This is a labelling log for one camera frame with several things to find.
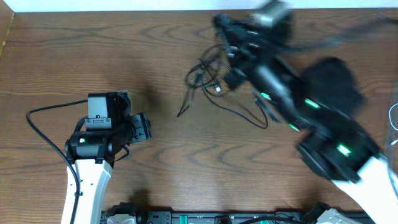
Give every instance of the brown wooden surface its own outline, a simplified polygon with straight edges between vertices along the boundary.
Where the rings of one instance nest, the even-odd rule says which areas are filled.
[[[14,12],[3,0],[0,0],[0,57],[3,47],[6,44],[8,30],[10,29],[13,15]]]
[[[299,10],[293,43],[335,34],[379,13],[397,16],[396,10]],[[130,91],[134,112],[145,111],[152,121],[153,138],[116,163],[104,209],[137,198],[175,210],[265,211],[307,208],[317,201],[359,209],[300,160],[294,144],[303,133],[287,125],[257,129],[210,105],[201,93],[194,109],[176,118],[183,76],[212,44],[215,14],[16,14],[0,60],[0,220],[57,223],[62,215],[66,165],[30,129],[26,111],[113,90]],[[334,49],[289,57],[299,69],[326,55],[345,59],[369,100],[358,120],[380,145],[397,80],[397,34],[396,27],[383,27]],[[251,101],[247,85],[238,93],[240,100]],[[32,119],[63,148],[85,115],[86,105],[78,105]]]

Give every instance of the green component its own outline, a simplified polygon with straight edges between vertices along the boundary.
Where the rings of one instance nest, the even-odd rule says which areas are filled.
[[[316,102],[309,100],[309,99],[305,99],[304,102],[310,106],[312,106],[315,109],[319,109],[321,108]]]
[[[296,126],[293,124],[289,124],[289,126],[294,130],[294,131],[300,131]]]
[[[267,100],[271,100],[271,97],[267,93],[261,93],[261,96]]]
[[[337,146],[337,149],[344,155],[344,156],[349,156],[349,154],[351,153],[351,151],[345,147],[344,145],[340,144],[339,146]]]
[[[188,224],[188,216],[180,215],[180,224]]]

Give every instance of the white wall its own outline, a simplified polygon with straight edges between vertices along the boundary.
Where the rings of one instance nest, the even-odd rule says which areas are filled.
[[[266,0],[4,0],[14,12],[253,9]],[[286,0],[293,8],[398,7],[398,0]]]

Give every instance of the white cable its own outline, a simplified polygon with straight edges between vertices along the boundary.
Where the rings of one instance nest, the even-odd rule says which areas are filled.
[[[390,110],[388,111],[388,118],[390,119],[390,124],[391,124],[392,128],[394,128],[396,131],[398,131],[398,128],[396,128],[396,127],[394,126],[394,124],[392,123],[392,120],[391,120],[391,110],[392,110],[395,106],[398,106],[398,103],[396,103],[396,104],[394,104],[394,105],[392,105],[392,106],[390,107]]]

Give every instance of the wooden tabletop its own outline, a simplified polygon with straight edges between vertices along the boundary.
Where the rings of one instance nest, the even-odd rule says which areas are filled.
[[[104,209],[139,202],[183,211],[268,211],[308,208],[317,201],[360,209],[300,160],[294,146],[304,133],[286,124],[256,128],[211,105],[202,93],[192,109],[176,118],[185,92],[183,76],[213,44],[216,13],[16,14],[0,59],[0,220],[58,223],[62,216],[67,167],[29,127],[25,113],[117,90],[129,90],[134,112],[147,113],[152,139],[132,146],[131,155],[115,164]],[[398,11],[297,10],[292,44],[381,15],[397,16]],[[327,55],[346,60],[368,99],[357,119],[383,146],[398,79],[397,35],[396,27],[380,27],[339,47],[287,58],[298,70]],[[252,105],[249,85],[236,96]],[[32,120],[63,148],[86,114],[86,105],[77,105],[34,114]]]

